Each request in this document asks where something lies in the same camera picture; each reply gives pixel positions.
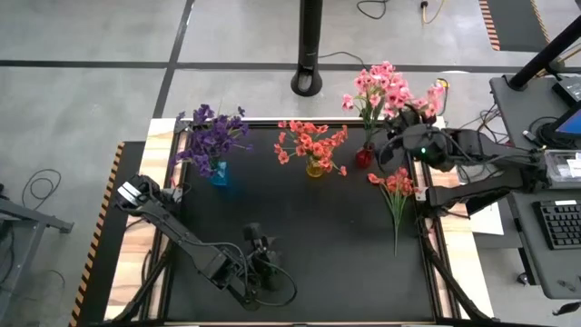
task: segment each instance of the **flower bouquet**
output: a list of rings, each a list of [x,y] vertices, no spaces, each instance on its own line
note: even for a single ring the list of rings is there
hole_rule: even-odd
[[[388,204],[389,210],[393,217],[394,231],[394,255],[398,255],[398,229],[401,224],[401,215],[406,205],[408,196],[416,193],[418,190],[413,187],[413,182],[409,179],[408,170],[399,168],[393,175],[386,179],[379,178],[373,173],[368,174],[371,183],[377,185],[381,194]]]
[[[248,133],[248,125],[243,123],[244,109],[238,107],[239,115],[218,114],[207,104],[193,111],[193,120],[186,129],[188,143],[185,150],[173,158],[175,163],[193,163],[198,167],[200,176],[210,178],[219,186],[228,184],[227,164],[222,161],[222,155],[230,149],[239,147],[251,150],[251,145],[240,145],[240,139]],[[185,113],[176,118],[181,121]]]
[[[287,163],[293,155],[307,157],[307,174],[311,177],[321,177],[323,173],[330,173],[337,169],[339,174],[346,176],[345,166],[339,168],[332,160],[333,150],[343,144],[347,139],[347,126],[343,125],[341,131],[336,132],[331,138],[320,139],[329,127],[327,125],[315,126],[313,123],[290,121],[279,122],[279,127],[287,132],[279,134],[279,142],[274,144],[274,153],[279,155],[281,164]],[[286,140],[292,141],[291,147],[285,147]]]
[[[365,69],[355,78],[357,95],[343,95],[343,110],[356,108],[363,119],[365,142],[355,158],[358,167],[367,168],[373,160],[371,138],[381,129],[378,128],[379,114],[384,113],[386,121],[411,113],[423,122],[435,119],[441,108],[440,96],[444,87],[434,84],[428,89],[426,97],[414,98],[409,90],[408,81],[389,62],[373,65],[369,72]]]

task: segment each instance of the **black table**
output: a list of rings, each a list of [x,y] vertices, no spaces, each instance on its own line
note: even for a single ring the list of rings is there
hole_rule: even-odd
[[[362,145],[360,128],[336,149],[336,172],[313,179],[304,158],[281,166],[273,152],[280,129],[251,126],[253,153],[233,150],[227,156],[230,183],[212,186],[187,168],[183,180],[192,184],[184,195],[181,219],[205,242],[232,242],[242,249],[242,227],[257,222],[278,236],[274,248],[283,254],[282,267],[298,284],[296,300],[283,308],[261,307],[247,312],[226,292],[218,292],[196,273],[190,257],[179,251],[168,279],[167,318],[179,322],[433,322],[427,276],[414,201],[409,200],[400,226],[398,255],[393,254],[392,221],[377,187],[367,173],[377,168],[354,167]],[[407,165],[407,160],[393,160]],[[290,287],[283,288],[282,300]]]
[[[522,132],[538,117],[558,117],[568,110],[551,90],[554,83],[553,78],[533,79],[528,82],[526,90],[518,92],[510,89],[504,78],[490,80],[507,133],[515,146],[533,148]],[[511,192],[507,199],[521,231],[523,247],[519,251],[529,281],[540,283],[545,295],[551,299],[581,298],[581,249],[551,251],[531,206],[532,202],[542,200],[581,199],[581,190],[549,190],[534,194]],[[571,291],[557,281],[569,282],[576,289]]]

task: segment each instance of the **metal stand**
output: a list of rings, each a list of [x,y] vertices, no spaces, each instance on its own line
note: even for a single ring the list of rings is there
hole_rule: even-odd
[[[62,220],[39,213],[35,210],[24,208],[22,205],[12,203],[5,199],[0,199],[0,213],[7,214],[20,220],[31,220],[45,224],[47,227],[58,228],[61,233],[70,233],[74,223],[66,223]]]
[[[516,75],[514,75],[508,86],[516,91],[521,91],[527,87],[528,81],[541,71],[550,69],[549,64],[555,60],[563,51],[581,36],[581,15],[566,27],[563,32],[549,43],[543,51],[539,52],[527,65],[525,65]]]
[[[320,20],[323,0],[300,1],[299,63],[290,88],[300,96],[313,96],[323,87],[319,75]]]

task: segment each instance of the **pole base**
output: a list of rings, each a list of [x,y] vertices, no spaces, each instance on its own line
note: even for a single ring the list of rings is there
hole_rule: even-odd
[[[323,87],[323,80],[320,78],[319,70],[307,69],[300,65],[297,73],[290,80],[292,92],[300,96],[313,96]]]

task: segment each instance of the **blue vase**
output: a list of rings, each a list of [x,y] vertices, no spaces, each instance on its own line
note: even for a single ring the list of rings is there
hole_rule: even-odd
[[[210,183],[216,186],[228,186],[228,164],[218,162],[214,175],[210,177]]]

